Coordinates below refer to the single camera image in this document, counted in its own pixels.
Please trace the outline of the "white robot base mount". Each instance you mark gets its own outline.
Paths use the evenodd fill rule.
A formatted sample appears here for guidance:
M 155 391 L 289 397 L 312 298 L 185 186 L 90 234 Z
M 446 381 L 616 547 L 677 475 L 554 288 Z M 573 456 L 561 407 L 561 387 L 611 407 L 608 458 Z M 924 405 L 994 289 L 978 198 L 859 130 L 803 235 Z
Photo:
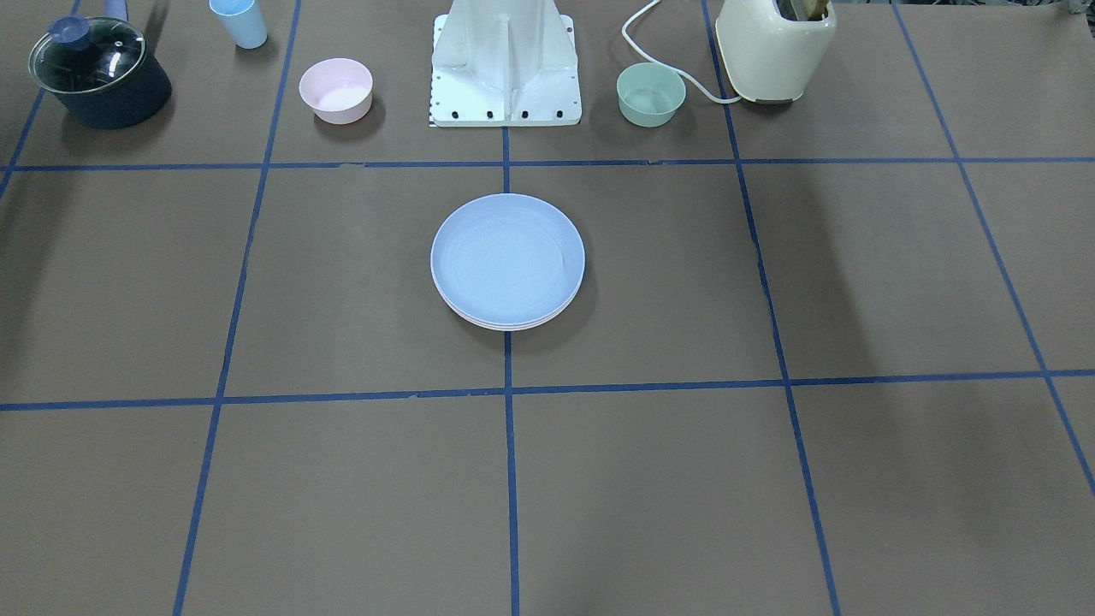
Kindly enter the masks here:
M 453 1 L 431 34 L 431 126 L 583 120 L 575 23 L 554 1 Z

